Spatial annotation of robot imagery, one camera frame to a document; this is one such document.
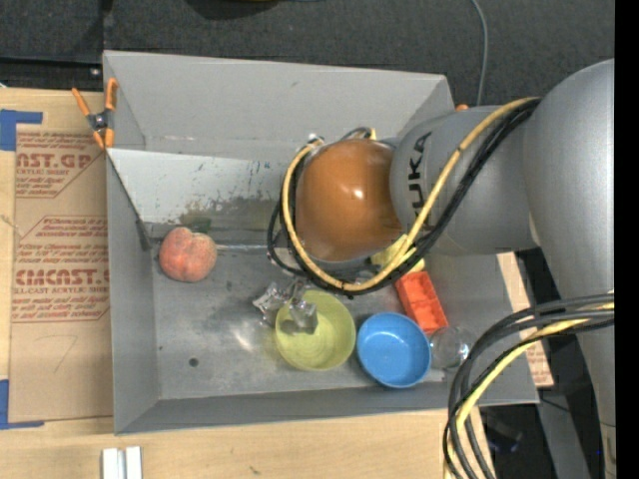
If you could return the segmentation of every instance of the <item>orange block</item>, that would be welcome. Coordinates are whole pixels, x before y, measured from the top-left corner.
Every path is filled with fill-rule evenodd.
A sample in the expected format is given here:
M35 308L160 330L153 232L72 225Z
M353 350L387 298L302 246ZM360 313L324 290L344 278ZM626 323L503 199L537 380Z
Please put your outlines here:
M407 273L394 284L406 315L427 334L448 326L437 293L426 271Z

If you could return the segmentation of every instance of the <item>peach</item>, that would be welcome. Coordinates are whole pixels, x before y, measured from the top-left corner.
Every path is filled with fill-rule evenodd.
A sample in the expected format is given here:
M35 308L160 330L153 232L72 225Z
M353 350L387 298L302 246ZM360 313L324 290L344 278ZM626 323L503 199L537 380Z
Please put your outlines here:
M198 282L216 265L218 250L209 235L186 227L174 228L160 245L158 259L164 274L181 282Z

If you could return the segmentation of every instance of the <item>wooden table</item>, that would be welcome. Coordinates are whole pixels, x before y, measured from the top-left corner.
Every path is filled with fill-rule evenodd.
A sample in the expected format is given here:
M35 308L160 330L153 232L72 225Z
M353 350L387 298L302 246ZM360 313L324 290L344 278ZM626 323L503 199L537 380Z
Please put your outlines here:
M434 478L445 422L432 410L123 437L111 418L48 422L0 431L0 476L99 478L102 449L141 446L146 479Z

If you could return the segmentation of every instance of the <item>yellow bowl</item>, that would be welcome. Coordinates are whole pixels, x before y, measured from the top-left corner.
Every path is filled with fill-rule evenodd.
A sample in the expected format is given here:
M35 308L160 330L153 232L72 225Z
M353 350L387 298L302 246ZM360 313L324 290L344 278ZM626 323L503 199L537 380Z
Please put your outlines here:
M306 371L322 371L342 365L355 347L356 330L348 309L334 296L310 289L304 300L318 308L318 327L312 334L292 332L295 322L286 304L276 319L276 345L290 365Z

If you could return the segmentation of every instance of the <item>cardboard sheet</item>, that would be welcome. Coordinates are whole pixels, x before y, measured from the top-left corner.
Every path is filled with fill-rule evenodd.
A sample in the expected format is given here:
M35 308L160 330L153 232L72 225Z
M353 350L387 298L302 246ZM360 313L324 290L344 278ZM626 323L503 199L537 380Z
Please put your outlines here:
M41 113L16 126L9 421L110 415L105 155L71 92L4 89L0 109Z

